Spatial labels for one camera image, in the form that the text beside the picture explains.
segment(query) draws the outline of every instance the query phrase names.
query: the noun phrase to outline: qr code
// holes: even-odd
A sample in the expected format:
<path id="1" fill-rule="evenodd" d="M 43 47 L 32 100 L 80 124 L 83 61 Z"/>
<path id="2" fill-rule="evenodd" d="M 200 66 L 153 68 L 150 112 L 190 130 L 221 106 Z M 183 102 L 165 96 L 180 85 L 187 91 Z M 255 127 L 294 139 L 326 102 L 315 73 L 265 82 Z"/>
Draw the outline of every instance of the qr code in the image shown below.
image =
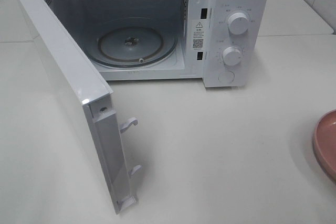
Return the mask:
<path id="1" fill-rule="evenodd" d="M 194 39 L 193 48 L 202 48 L 203 39 Z"/>

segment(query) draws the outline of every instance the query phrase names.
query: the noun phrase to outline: sticker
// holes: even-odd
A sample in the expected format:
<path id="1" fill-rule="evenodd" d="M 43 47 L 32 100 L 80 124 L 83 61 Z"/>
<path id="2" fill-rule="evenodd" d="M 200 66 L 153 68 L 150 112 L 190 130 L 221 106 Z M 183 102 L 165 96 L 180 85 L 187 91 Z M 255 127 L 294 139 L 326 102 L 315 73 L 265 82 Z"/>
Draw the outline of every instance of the sticker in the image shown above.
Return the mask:
<path id="1" fill-rule="evenodd" d="M 205 47 L 206 35 L 209 30 L 209 21 L 206 19 L 193 20 L 192 22 L 192 43 L 191 48 L 202 50 Z"/>

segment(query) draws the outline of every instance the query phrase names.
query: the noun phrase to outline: control panel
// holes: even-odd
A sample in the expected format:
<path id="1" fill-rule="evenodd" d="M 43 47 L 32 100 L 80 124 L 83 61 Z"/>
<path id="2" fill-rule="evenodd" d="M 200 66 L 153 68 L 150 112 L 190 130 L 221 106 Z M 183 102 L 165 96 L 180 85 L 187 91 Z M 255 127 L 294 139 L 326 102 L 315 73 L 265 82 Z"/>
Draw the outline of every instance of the control panel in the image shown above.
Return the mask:
<path id="1" fill-rule="evenodd" d="M 266 0 L 215 0 L 204 67 L 206 87 L 243 86 Z"/>

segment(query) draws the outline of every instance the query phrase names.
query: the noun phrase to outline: white microwave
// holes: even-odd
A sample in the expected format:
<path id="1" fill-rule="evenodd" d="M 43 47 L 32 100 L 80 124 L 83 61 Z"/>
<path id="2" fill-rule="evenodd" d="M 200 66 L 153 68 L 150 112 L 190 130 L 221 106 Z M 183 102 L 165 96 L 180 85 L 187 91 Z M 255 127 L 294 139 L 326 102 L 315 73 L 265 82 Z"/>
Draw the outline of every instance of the white microwave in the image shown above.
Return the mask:
<path id="1" fill-rule="evenodd" d="M 19 0 L 59 101 L 93 141 L 116 213 L 137 198 L 106 81 L 248 78 L 266 0 Z"/>

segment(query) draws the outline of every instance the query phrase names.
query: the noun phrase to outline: white knob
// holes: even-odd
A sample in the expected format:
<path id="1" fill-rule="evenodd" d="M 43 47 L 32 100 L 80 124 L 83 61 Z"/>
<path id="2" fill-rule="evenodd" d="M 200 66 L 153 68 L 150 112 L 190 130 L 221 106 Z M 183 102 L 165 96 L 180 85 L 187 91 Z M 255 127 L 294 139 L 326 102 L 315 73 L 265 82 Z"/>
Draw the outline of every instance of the white knob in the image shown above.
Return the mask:
<path id="1" fill-rule="evenodd" d="M 233 13 L 228 19 L 228 26 L 231 33 L 243 34 L 248 29 L 249 17 L 242 12 Z"/>
<path id="2" fill-rule="evenodd" d="M 223 61 L 225 65 L 234 66 L 242 60 L 242 53 L 238 47 L 228 47 L 223 51 Z"/>

